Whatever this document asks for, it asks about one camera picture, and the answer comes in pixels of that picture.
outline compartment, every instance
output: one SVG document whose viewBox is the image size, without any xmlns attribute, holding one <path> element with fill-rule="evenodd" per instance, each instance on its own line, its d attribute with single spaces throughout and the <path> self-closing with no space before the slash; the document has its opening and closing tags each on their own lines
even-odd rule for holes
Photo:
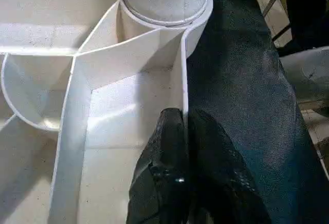
<svg viewBox="0 0 329 224">
<path fill-rule="evenodd" d="M 0 0 L 0 52 L 75 53 L 117 0 Z"/>
<path fill-rule="evenodd" d="M 0 145 L 0 223 L 45 224 L 56 142 L 12 116 Z"/>
<path fill-rule="evenodd" d="M 9 106 L 28 124 L 58 131 L 72 57 L 7 54 L 2 89 Z"/>
<path fill-rule="evenodd" d="M 5 55 L 0 54 L 0 64 L 2 65 Z M 0 89 L 0 129 L 4 126 L 6 121 L 13 115 L 13 111 L 8 106 L 2 89 Z"/>
<path fill-rule="evenodd" d="M 64 103 L 50 224 L 125 223 L 135 164 L 160 112 L 187 111 L 180 39 L 179 31 L 159 29 L 77 56 Z"/>
<path fill-rule="evenodd" d="M 154 29 L 152 25 L 132 16 L 123 1 L 117 0 L 93 29 L 79 52 L 121 43 Z"/>
</svg>

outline white plastic tray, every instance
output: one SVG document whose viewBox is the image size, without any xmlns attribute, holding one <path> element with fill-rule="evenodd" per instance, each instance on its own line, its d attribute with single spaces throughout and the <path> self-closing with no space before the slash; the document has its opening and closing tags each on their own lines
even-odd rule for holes
<svg viewBox="0 0 329 224">
<path fill-rule="evenodd" d="M 0 0 L 0 9 L 0 223 L 125 223 L 161 110 L 186 117 L 186 58 L 212 0 L 174 28 L 138 19 L 122 0 Z"/>
</svg>

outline floor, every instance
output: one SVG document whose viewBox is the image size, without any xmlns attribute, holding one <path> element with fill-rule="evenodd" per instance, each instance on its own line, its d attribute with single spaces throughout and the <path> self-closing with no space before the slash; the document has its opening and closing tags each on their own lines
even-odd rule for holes
<svg viewBox="0 0 329 224">
<path fill-rule="evenodd" d="M 263 11 L 268 4 L 269 0 L 257 0 L 261 10 Z M 286 14 L 285 9 L 285 0 L 277 0 L 273 7 L 270 9 L 269 13 L 265 17 L 267 26 L 269 27 L 272 37 L 281 31 L 286 25 L 289 24 L 289 19 Z M 282 47 L 287 42 L 291 40 L 291 31 L 288 30 L 284 33 L 277 41 L 275 41 L 276 47 Z M 313 144 L 316 146 L 323 139 L 329 137 L 329 118 L 319 115 L 313 110 L 303 110 L 302 115 L 304 117 L 308 132 L 312 139 Z M 329 170 L 329 151 L 325 153 L 328 158 L 323 159 L 318 152 L 322 166 L 325 170 L 327 178 L 329 179 L 328 172 Z"/>
</svg>

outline black glove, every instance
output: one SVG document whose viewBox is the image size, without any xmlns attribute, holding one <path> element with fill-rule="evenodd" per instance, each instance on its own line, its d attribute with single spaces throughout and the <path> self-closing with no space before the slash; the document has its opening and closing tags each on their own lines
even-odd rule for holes
<svg viewBox="0 0 329 224">
<path fill-rule="evenodd" d="M 188 167 L 181 112 L 167 108 L 137 162 L 126 223 L 186 223 L 190 207 Z"/>
<path fill-rule="evenodd" d="M 189 146 L 198 202 L 214 223 L 271 223 L 242 156 L 204 111 L 190 112 Z"/>
</svg>

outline gray fabric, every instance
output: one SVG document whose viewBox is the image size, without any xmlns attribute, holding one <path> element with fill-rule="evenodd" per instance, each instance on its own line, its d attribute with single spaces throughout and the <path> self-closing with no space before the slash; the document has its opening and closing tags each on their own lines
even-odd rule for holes
<svg viewBox="0 0 329 224">
<path fill-rule="evenodd" d="M 273 223 L 329 223 L 328 181 L 255 0 L 214 0 L 188 86 L 190 108 L 223 125 Z"/>
</svg>

